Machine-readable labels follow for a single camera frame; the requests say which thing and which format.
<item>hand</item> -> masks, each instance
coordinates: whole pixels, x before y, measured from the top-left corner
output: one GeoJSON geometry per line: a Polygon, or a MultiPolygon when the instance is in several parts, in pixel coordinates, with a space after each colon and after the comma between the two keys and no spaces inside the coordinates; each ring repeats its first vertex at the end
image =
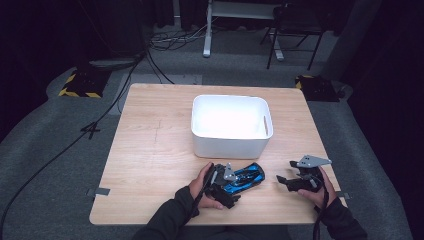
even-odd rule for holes
{"type": "MultiPolygon", "coordinates": [[[[200,190],[202,190],[203,187],[203,179],[205,178],[206,173],[208,172],[209,168],[212,166],[212,163],[209,162],[206,166],[200,170],[199,175],[196,179],[192,180],[191,183],[188,185],[190,188],[190,194],[193,197],[193,199],[196,199],[197,195],[199,194],[200,190]]],[[[207,197],[203,193],[202,199],[200,199],[199,202],[199,208],[216,208],[216,209],[223,209],[224,206],[218,201],[215,201],[214,199],[211,199],[207,197]]]]}
{"type": "MultiPolygon", "coordinates": [[[[336,191],[334,190],[333,184],[330,182],[330,179],[328,179],[327,173],[325,173],[325,171],[321,167],[319,167],[319,170],[322,173],[325,187],[327,188],[327,191],[328,191],[328,203],[327,203],[327,207],[328,207],[334,201],[334,199],[337,198],[337,194],[336,194],[336,191]]],[[[324,204],[324,188],[323,187],[316,193],[307,191],[305,189],[299,189],[297,193],[300,196],[314,202],[317,207],[322,208],[322,205],[324,204]]]]}

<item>dark background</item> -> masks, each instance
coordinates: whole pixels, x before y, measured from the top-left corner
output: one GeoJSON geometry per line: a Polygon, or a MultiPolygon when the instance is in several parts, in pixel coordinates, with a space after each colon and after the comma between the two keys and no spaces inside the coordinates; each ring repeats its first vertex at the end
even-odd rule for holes
{"type": "MultiPolygon", "coordinates": [[[[105,38],[109,36],[110,40],[111,29],[105,28],[110,26],[105,25],[108,19],[99,14],[107,9],[100,10],[94,0],[83,2],[93,23],[101,29],[100,34],[105,38]]],[[[0,141],[22,118],[47,100],[47,85],[77,65],[75,56],[79,56],[79,60],[114,57],[93,30],[78,1],[61,3],[59,7],[64,7],[64,12],[47,0],[0,3],[0,141]],[[69,32],[62,31],[63,24],[68,31],[75,30],[75,38],[70,42],[74,41],[79,55],[69,52],[71,43],[64,41],[64,34],[69,32]]],[[[189,0],[180,0],[182,13],[191,11],[184,7],[187,3],[189,0]]],[[[143,21],[147,19],[147,25],[173,24],[170,0],[142,1],[141,9],[145,11],[143,21]]],[[[419,226],[424,211],[420,203],[422,170],[418,167],[419,150],[424,149],[421,114],[424,78],[420,71],[424,67],[422,12],[422,1],[383,1],[357,54],[340,79],[354,89],[349,105],[401,196],[415,239],[424,238],[419,226]]],[[[110,43],[120,46],[118,40],[110,43]]],[[[127,54],[133,50],[125,49],[127,54]]]]}

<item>chair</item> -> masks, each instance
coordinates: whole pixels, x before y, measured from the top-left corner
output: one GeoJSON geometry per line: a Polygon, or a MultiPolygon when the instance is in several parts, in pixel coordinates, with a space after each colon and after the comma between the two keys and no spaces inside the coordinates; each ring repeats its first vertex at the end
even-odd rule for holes
{"type": "Polygon", "coordinates": [[[273,51],[277,50],[274,48],[277,36],[295,36],[302,37],[302,39],[294,48],[285,48],[280,50],[313,52],[308,65],[308,70],[310,70],[321,42],[321,38],[330,25],[332,16],[331,4],[329,4],[327,0],[296,0],[296,2],[284,1],[281,6],[274,8],[273,15],[273,25],[268,27],[268,30],[261,41],[262,44],[265,38],[270,35],[271,29],[275,29],[274,33],[271,33],[272,45],[269,53],[267,69],[270,67],[273,51]],[[318,36],[314,50],[299,49],[298,47],[308,36],[311,35],[318,36]]]}

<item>wooden table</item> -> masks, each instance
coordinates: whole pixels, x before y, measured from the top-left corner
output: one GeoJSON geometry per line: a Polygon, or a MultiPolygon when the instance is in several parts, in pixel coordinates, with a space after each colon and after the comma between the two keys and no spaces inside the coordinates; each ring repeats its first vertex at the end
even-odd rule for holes
{"type": "MultiPolygon", "coordinates": [[[[231,209],[200,209],[190,225],[313,223],[313,204],[288,192],[276,175],[297,178],[289,161],[309,154],[327,158],[302,92],[298,89],[133,84],[122,112],[100,182],[110,189],[97,195],[93,224],[146,224],[159,206],[197,177],[209,161],[233,170],[256,161],[266,179],[241,193],[231,209]],[[268,102],[274,135],[256,160],[199,158],[193,153],[191,112],[201,94],[256,96],[268,102]]],[[[336,191],[331,165],[324,166],[336,191]]]]}

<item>yellow and black hazard tape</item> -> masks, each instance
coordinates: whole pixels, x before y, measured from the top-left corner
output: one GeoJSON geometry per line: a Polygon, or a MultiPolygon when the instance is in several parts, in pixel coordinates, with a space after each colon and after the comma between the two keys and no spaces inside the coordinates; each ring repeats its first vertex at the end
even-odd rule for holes
{"type": "Polygon", "coordinates": [[[309,75],[299,75],[296,77],[296,79],[294,80],[295,84],[296,84],[296,88],[302,90],[302,83],[300,82],[301,78],[314,78],[314,76],[309,76],[309,75]]]}
{"type": "Polygon", "coordinates": [[[84,89],[79,89],[77,79],[77,73],[73,72],[71,76],[65,82],[62,90],[59,92],[59,96],[70,96],[70,97],[92,97],[92,98],[101,98],[102,93],[96,91],[87,91],[84,89]]]}

